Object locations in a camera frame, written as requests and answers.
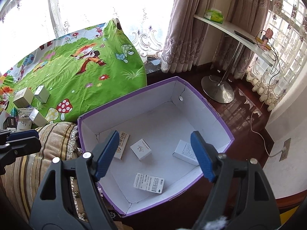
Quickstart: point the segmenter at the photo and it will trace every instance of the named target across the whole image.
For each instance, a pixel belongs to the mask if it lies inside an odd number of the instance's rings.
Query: wall
[[[307,65],[282,101],[274,108],[266,130],[274,140],[272,154],[291,137],[287,159],[268,158],[263,170],[276,198],[307,190]]]
[[[220,11],[224,18],[227,17],[231,0],[216,0],[214,7]],[[208,27],[207,36],[204,40],[202,52],[199,55],[196,65],[206,64],[212,61],[215,50],[218,46],[222,32],[213,26]]]

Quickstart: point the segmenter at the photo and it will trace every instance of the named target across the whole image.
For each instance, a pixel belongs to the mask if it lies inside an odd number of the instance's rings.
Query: beige curtain
[[[270,0],[231,0],[226,20],[256,37],[265,24],[269,2]],[[237,44],[238,41],[232,37],[225,37],[225,35],[221,37],[213,58],[213,64],[216,68],[223,70],[227,68]],[[252,57],[253,52],[244,46],[239,59],[231,70],[234,78],[243,78]]]
[[[195,65],[208,24],[193,19],[214,6],[215,0],[174,0],[165,47],[161,57],[161,70],[185,72]]]

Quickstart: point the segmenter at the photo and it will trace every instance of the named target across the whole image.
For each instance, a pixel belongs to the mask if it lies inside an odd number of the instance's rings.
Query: cable
[[[275,60],[269,56],[269,57],[274,61],[274,66],[272,67],[272,70],[270,71],[270,74],[272,75],[273,73],[275,73],[275,71],[277,70],[277,64],[279,65],[279,70],[278,70],[278,73],[276,73],[275,75],[273,75],[273,76],[270,78],[270,80],[269,80],[269,84],[268,84],[268,96],[267,96],[267,99],[269,98],[269,91],[270,91],[270,83],[271,83],[271,80],[273,79],[273,77],[275,77],[276,75],[278,75],[278,74],[280,73],[280,63],[279,63],[279,59],[278,59],[278,53],[277,53],[276,49],[274,48],[273,42],[272,42],[272,44],[270,44],[270,45],[271,45],[271,49],[268,49],[268,50],[270,50],[270,51],[273,53],[273,55],[275,56]],[[254,112],[260,111],[266,100],[263,101],[263,103],[262,103],[260,109],[254,110],[254,111],[251,113],[251,117],[250,117],[250,126],[251,126],[251,120],[252,120],[252,117],[253,117]],[[254,130],[252,129],[252,127],[251,127],[251,131],[254,132],[254,133],[256,133],[256,134],[258,134],[259,136],[261,136],[261,138],[263,139],[264,149],[266,150],[266,152],[267,152],[267,154],[268,154],[269,157],[277,156],[279,153],[283,152],[283,151],[286,149],[285,147],[283,147],[281,151],[277,152],[277,153],[274,154],[274,155],[270,155],[270,154],[268,153],[268,150],[267,150],[267,147],[266,147],[266,142],[265,142],[263,136],[262,136],[259,132],[254,131]]]

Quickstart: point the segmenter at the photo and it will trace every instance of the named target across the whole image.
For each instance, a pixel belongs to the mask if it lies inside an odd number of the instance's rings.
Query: curtain
[[[226,20],[257,36],[263,29],[268,13],[270,0],[231,0]],[[213,58],[213,64],[218,69],[225,70],[230,63],[238,41],[223,35]],[[242,79],[254,53],[243,46],[239,59],[234,64],[231,73],[234,78]]]
[[[185,72],[195,65],[208,25],[200,20],[193,20],[193,15],[213,7],[214,2],[215,0],[174,0],[161,58],[163,72]]]
[[[255,55],[246,77],[253,84],[253,91],[260,95],[260,101],[268,105],[268,111],[286,95],[307,62],[306,7],[301,0],[276,1],[271,0],[273,6],[270,6],[264,29],[273,30],[270,42],[279,54],[280,67],[269,67]]]
[[[5,73],[28,53],[54,38],[107,22],[111,18],[119,19],[125,35],[138,50],[146,69],[160,68],[160,57],[174,0],[25,1],[11,0],[5,11],[0,12],[0,20],[3,21],[3,24],[0,23],[1,37],[3,35],[10,38],[12,42],[24,42],[26,37],[23,34],[26,31],[27,40],[30,41],[21,51],[13,50],[3,43],[3,48],[0,48],[0,63],[4,62],[5,66],[0,65],[1,72]],[[11,24],[10,18],[15,19],[14,24]],[[42,33],[42,28],[48,30],[48,34]]]

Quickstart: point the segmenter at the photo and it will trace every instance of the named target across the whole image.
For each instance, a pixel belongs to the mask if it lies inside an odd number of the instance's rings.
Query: bed
[[[0,77],[0,105],[10,112],[17,91],[45,85],[36,107],[49,123],[76,122],[98,106],[146,86],[146,72],[117,19],[49,41]]]

